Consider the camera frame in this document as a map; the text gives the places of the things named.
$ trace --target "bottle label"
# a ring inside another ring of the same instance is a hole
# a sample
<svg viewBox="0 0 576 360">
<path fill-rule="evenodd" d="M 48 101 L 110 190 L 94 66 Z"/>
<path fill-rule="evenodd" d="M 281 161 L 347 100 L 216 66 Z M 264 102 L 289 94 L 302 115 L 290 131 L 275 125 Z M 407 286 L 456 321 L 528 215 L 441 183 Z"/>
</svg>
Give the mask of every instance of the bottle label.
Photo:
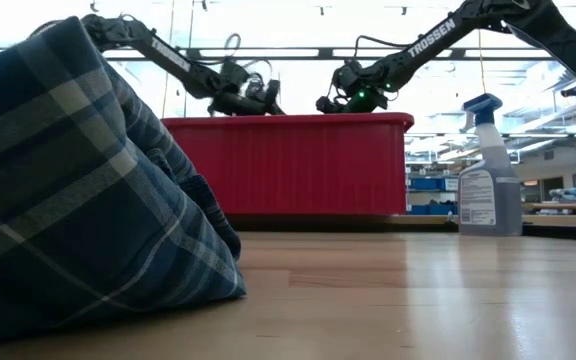
<svg viewBox="0 0 576 360">
<path fill-rule="evenodd" d="M 492 176 L 486 170 L 469 172 L 459 184 L 459 222 L 466 225 L 493 226 L 495 214 L 495 189 Z"/>
<path fill-rule="evenodd" d="M 521 184 L 519 178 L 498 177 L 497 184 Z"/>
</svg>

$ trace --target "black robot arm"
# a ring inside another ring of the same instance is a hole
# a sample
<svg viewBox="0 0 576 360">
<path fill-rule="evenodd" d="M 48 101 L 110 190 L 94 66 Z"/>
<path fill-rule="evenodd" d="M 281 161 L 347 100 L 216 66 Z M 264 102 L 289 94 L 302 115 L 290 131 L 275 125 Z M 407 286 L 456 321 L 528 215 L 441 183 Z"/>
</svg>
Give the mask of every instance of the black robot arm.
<svg viewBox="0 0 576 360">
<path fill-rule="evenodd" d="M 576 76 L 576 30 L 552 0 L 466 0 L 402 51 L 366 68 L 354 59 L 346 60 L 335 70 L 332 86 L 344 91 L 347 102 L 333 102 L 324 96 L 317 101 L 317 109 L 323 113 L 386 109 L 384 93 L 398 92 L 420 67 L 476 29 L 515 34 L 548 51 Z"/>
<path fill-rule="evenodd" d="M 131 47 L 181 81 L 186 92 L 196 99 L 212 98 L 208 111 L 226 115 L 283 114 L 276 104 L 279 81 L 271 80 L 267 88 L 230 58 L 225 58 L 221 71 L 188 59 L 148 29 L 141 21 L 126 17 L 106 19 L 90 14 L 81 19 L 99 51 Z M 245 96 L 241 87 L 249 82 Z"/>
</svg>

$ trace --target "wooden table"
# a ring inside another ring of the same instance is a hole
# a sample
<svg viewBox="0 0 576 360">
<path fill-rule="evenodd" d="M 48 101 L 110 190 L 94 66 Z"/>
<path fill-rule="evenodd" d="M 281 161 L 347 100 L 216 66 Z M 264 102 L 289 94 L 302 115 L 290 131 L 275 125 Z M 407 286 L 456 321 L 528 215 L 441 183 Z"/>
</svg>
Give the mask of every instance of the wooden table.
<svg viewBox="0 0 576 360">
<path fill-rule="evenodd" d="M 0 359 L 575 359 L 576 241 L 244 233 L 246 299 Z"/>
<path fill-rule="evenodd" d="M 524 203 L 524 210 L 576 210 L 576 203 Z"/>
<path fill-rule="evenodd" d="M 442 225 L 448 220 L 447 215 L 399 215 L 399 216 L 235 216 L 231 220 L 235 225 L 260 228 L 294 227 L 303 225 L 320 225 L 323 227 L 344 227 L 346 225 Z M 524 215 L 526 223 L 538 226 L 576 227 L 576 215 Z M 458 216 L 452 221 L 459 222 Z"/>
</svg>

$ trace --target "plaid cloth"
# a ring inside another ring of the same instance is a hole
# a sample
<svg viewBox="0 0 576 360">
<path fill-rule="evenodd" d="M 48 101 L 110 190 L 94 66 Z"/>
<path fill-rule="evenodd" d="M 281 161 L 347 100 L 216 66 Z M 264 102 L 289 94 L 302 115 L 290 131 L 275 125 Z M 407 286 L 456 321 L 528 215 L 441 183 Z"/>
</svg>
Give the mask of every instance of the plaid cloth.
<svg viewBox="0 0 576 360">
<path fill-rule="evenodd" d="M 239 252 L 77 18 L 0 53 L 0 339 L 242 296 Z"/>
</svg>

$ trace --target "red bin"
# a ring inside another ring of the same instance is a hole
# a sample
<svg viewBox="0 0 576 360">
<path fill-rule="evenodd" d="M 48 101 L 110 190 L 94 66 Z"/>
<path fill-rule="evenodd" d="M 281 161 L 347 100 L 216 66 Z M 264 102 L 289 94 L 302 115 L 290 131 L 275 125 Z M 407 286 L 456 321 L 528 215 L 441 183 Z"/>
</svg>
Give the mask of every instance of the red bin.
<svg viewBox="0 0 576 360">
<path fill-rule="evenodd" d="M 402 113 L 164 119 L 226 214 L 406 213 Z"/>
</svg>

